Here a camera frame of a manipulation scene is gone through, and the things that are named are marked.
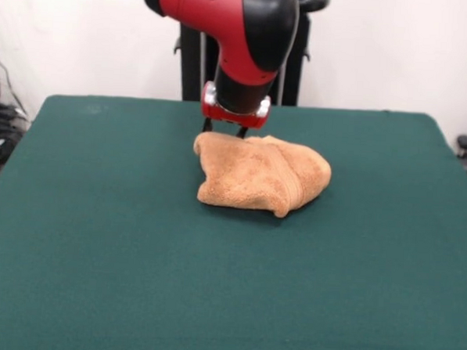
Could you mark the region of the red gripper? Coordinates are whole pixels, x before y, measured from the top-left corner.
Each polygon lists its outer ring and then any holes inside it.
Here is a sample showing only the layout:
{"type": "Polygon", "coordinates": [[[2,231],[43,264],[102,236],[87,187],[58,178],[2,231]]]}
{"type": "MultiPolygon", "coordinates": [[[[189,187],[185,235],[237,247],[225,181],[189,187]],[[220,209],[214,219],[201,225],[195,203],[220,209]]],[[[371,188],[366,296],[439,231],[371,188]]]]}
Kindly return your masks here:
{"type": "Polygon", "coordinates": [[[236,114],[226,110],[217,102],[217,90],[213,81],[208,81],[203,86],[201,108],[203,116],[202,132],[213,130],[212,120],[235,123],[242,126],[236,133],[236,137],[244,139],[247,128],[260,129],[267,122],[271,112],[271,97],[266,96],[259,104],[257,111],[252,114],[236,114]]]}

